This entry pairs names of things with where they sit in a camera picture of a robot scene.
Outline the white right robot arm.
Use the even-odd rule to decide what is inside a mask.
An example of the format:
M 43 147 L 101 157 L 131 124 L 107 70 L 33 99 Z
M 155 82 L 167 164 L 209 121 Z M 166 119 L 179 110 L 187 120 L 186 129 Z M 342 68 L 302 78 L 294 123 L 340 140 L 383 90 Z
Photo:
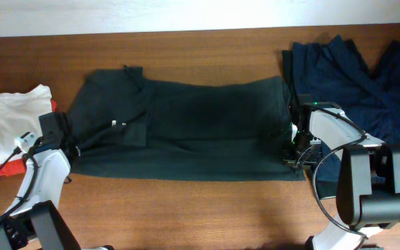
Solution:
M 312 191 L 328 226 L 311 236 L 306 249 L 362 249 L 371 236 L 400 223 L 400 147 L 370 135 L 334 102 L 295 97 L 292 148 L 284 163 L 312 171 Z M 340 159 L 337 212 L 330 215 L 317 190 L 317 173 L 329 156 Z

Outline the black Nike t-shirt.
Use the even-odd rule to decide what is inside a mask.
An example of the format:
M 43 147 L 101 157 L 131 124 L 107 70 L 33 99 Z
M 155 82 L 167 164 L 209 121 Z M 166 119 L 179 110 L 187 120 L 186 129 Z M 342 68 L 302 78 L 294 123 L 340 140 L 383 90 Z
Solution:
M 176 181 L 302 181 L 286 164 L 290 90 L 280 76 L 205 86 L 141 67 L 89 74 L 67 111 L 73 172 Z

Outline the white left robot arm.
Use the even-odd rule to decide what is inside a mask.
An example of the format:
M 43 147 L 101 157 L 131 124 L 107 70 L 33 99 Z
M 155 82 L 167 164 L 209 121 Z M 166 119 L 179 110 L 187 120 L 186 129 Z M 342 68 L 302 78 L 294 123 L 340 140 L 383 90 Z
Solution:
M 37 240 L 41 249 L 80 249 L 58 212 L 63 185 L 71 183 L 69 125 L 63 112 L 39 117 L 41 135 L 15 138 L 12 155 L 26 170 L 15 200 L 0 215 L 0 249 L 22 249 Z

